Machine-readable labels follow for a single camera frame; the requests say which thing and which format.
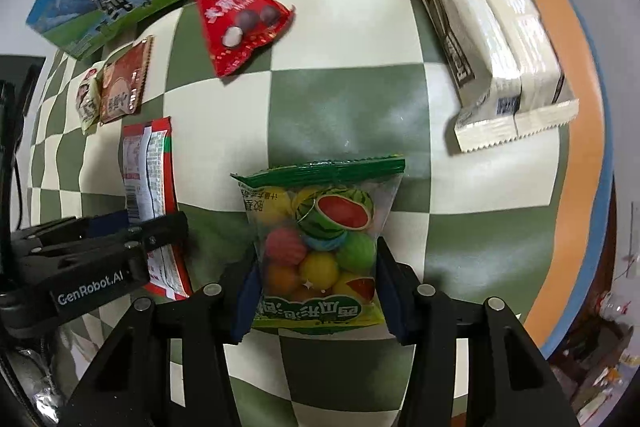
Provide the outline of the red white long snack pack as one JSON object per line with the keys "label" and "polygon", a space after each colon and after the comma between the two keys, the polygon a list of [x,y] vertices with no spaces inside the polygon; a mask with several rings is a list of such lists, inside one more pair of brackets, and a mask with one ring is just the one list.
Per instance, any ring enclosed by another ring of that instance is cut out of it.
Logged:
{"label": "red white long snack pack", "polygon": [[[122,182],[129,222],[133,225],[178,211],[168,117],[122,128]],[[176,244],[148,254],[148,288],[171,300],[192,294],[186,262]]]}

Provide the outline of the watermelon gum ball bag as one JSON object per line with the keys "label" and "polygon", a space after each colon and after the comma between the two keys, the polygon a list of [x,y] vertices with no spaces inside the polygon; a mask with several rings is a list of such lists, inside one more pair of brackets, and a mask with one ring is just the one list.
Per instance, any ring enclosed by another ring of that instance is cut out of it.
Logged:
{"label": "watermelon gum ball bag", "polygon": [[262,273],[258,329],[338,331],[383,323],[375,286],[401,156],[319,160],[236,174]]}

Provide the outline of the brown cracker packet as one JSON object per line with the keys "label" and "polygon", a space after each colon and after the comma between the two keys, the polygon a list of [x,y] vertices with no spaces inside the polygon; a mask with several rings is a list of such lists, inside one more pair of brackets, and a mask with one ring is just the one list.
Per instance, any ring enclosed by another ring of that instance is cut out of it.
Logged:
{"label": "brown cracker packet", "polygon": [[134,115],[142,102],[154,37],[147,36],[104,68],[100,123]]}

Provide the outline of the white biscuit pack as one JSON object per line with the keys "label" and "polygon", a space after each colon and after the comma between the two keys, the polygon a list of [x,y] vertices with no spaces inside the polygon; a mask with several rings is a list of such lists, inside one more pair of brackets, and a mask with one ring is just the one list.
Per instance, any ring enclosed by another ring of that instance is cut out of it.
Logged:
{"label": "white biscuit pack", "polygon": [[574,97],[532,0],[422,0],[461,102],[464,153],[575,119]]}

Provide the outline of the red triangular candy packet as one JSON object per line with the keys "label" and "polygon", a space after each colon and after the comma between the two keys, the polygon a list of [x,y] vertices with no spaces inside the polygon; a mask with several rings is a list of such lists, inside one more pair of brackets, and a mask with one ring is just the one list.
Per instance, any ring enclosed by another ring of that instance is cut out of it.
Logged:
{"label": "red triangular candy packet", "polygon": [[195,0],[207,52],[219,77],[243,67],[254,51],[280,38],[295,11],[277,0]]}

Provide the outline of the green white checkered blanket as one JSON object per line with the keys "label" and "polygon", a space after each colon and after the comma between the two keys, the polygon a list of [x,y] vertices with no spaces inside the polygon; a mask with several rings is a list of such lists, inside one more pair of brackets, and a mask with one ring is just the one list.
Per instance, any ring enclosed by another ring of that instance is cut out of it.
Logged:
{"label": "green white checkered blanket", "polygon": [[568,0],[37,0],[63,426],[573,426],[599,81]]}

